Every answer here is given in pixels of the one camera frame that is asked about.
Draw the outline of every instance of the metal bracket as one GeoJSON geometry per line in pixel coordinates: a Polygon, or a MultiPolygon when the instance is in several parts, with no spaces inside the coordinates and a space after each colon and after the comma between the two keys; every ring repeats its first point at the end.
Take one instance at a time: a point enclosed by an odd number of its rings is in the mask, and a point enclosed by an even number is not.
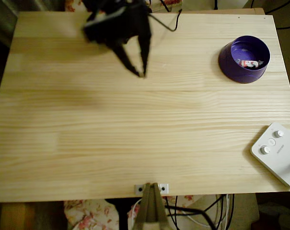
{"type": "MultiPolygon", "coordinates": [[[[146,184],[137,184],[134,186],[134,193],[137,196],[143,196],[143,191],[146,184]]],[[[161,195],[169,194],[169,185],[168,184],[158,184],[161,195]]]]}

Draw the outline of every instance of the table leg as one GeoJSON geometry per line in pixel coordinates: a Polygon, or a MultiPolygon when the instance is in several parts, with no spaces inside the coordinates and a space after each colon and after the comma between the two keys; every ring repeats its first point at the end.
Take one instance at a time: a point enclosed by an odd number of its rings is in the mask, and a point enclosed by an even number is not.
{"type": "Polygon", "coordinates": [[[35,203],[3,203],[0,230],[33,230],[35,203]]]}

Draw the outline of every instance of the button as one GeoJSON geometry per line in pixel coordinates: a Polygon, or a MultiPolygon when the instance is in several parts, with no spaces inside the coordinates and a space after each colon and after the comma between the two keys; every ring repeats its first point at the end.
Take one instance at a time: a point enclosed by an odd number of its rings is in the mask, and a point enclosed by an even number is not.
{"type": "Polygon", "coordinates": [[[263,153],[263,154],[268,154],[269,152],[270,152],[270,148],[269,148],[268,146],[263,145],[263,146],[261,147],[261,153],[263,153]]]}
{"type": "Polygon", "coordinates": [[[274,134],[275,134],[275,136],[276,136],[277,138],[281,138],[281,137],[283,137],[284,132],[281,131],[281,130],[277,130],[277,131],[274,132],[274,134]]]}
{"type": "Polygon", "coordinates": [[[270,146],[275,146],[276,145],[276,141],[273,138],[268,139],[268,143],[269,143],[270,146]]]}

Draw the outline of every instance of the red and white object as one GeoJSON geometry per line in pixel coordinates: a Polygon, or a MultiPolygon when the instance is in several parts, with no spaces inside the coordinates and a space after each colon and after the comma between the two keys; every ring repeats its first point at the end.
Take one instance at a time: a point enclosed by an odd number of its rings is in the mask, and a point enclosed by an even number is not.
{"type": "Polygon", "coordinates": [[[290,131],[272,123],[251,147],[251,153],[285,185],[290,186],[290,131]]]}
{"type": "Polygon", "coordinates": [[[239,62],[239,65],[242,66],[242,67],[258,68],[259,67],[259,62],[242,60],[242,61],[239,62]]]}

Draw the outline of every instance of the purple bowl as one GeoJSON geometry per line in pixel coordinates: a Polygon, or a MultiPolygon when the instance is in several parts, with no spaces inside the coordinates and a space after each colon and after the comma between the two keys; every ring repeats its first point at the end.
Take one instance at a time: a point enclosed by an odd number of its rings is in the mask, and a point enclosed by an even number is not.
{"type": "Polygon", "coordinates": [[[230,79],[239,83],[251,83],[265,72],[270,60],[268,47],[260,39],[242,36],[221,49],[218,63],[221,71],[230,79]],[[240,66],[237,60],[263,61],[256,69],[240,66]]]}

